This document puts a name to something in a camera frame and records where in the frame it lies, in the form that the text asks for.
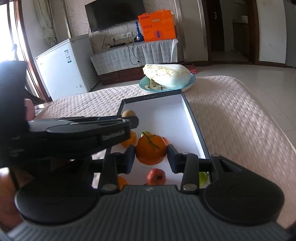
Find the orange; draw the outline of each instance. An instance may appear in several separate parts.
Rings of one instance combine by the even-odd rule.
[[[118,177],[119,190],[121,191],[128,182],[123,177]]]
[[[170,144],[169,140],[166,137],[162,137],[162,139],[165,141],[165,144],[168,146]]]
[[[135,149],[137,159],[146,165],[161,163],[167,153],[167,145],[163,138],[153,134],[142,136]]]
[[[137,140],[136,134],[133,131],[131,131],[130,135],[131,135],[130,139],[120,143],[124,148],[128,148],[129,145],[134,145],[136,143],[136,140]]]

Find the curtain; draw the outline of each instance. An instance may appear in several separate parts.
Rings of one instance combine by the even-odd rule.
[[[50,47],[56,45],[54,31],[52,29],[52,19],[47,0],[34,0],[35,9],[39,23],[43,28],[43,39]]]

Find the tiled floor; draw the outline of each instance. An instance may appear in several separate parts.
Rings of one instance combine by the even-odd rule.
[[[249,61],[247,57],[245,57],[239,51],[233,52],[224,52],[224,51],[215,51],[212,52],[212,60],[214,61]]]
[[[211,65],[197,67],[196,76],[228,75],[243,82],[257,100],[266,108],[296,147],[296,69],[256,65]],[[102,86],[95,90],[139,81]]]

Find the doorway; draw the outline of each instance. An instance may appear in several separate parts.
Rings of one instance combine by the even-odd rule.
[[[256,0],[202,0],[213,64],[256,64],[259,21]]]

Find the pink quilted bedspread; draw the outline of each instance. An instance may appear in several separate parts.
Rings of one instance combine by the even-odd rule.
[[[58,99],[37,118],[115,115],[122,99],[147,94],[138,85]],[[278,218],[296,220],[296,151],[249,90],[229,76],[197,78],[185,96],[210,154],[218,153],[273,181],[285,194]]]

